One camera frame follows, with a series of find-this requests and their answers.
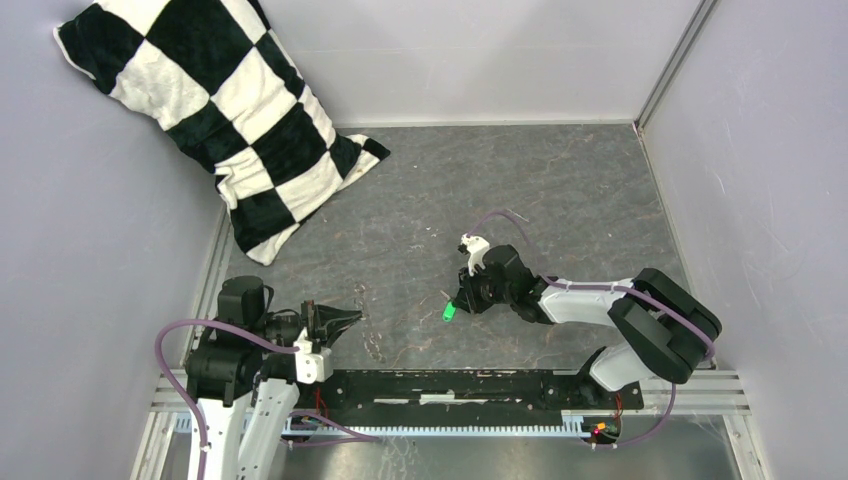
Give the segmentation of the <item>metal key organizer plate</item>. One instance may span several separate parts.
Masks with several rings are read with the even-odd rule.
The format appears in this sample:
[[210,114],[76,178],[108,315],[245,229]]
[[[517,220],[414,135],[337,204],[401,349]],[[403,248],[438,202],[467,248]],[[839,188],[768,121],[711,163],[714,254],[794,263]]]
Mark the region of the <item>metal key organizer plate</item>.
[[375,330],[371,320],[368,307],[368,288],[364,283],[357,282],[354,285],[354,291],[356,294],[355,305],[361,312],[360,323],[363,325],[362,339],[365,349],[373,361],[383,364],[386,358],[380,349],[382,335]]

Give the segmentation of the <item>key with green tag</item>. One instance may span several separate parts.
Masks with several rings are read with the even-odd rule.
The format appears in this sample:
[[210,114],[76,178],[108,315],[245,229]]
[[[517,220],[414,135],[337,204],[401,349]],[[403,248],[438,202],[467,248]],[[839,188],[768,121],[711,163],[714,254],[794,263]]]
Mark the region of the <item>key with green tag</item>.
[[445,323],[451,323],[457,315],[458,307],[457,307],[457,296],[455,294],[451,295],[446,291],[442,291],[443,296],[446,300],[445,308],[442,312],[442,320]]

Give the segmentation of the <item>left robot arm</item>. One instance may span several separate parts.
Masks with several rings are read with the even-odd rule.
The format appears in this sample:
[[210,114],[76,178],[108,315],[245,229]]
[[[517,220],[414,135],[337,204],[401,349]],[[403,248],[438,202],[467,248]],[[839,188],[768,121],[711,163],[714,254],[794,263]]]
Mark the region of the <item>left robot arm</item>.
[[291,439],[303,442],[329,422],[321,389],[331,347],[363,314],[312,300],[272,311],[273,297],[256,276],[224,281],[214,325],[187,359],[190,478],[267,479],[286,427],[297,425]]

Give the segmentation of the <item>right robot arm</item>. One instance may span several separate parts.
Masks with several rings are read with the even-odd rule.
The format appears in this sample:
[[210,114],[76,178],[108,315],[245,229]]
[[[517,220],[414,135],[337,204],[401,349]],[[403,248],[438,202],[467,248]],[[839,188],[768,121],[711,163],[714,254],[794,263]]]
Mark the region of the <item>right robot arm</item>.
[[528,323],[584,323],[613,327],[623,338],[584,365],[577,382],[580,400],[602,408],[623,387],[659,377],[686,383],[715,354],[720,320],[683,287],[655,268],[612,282],[578,282],[537,275],[511,245],[463,237],[466,257],[452,304],[472,314],[507,305]]

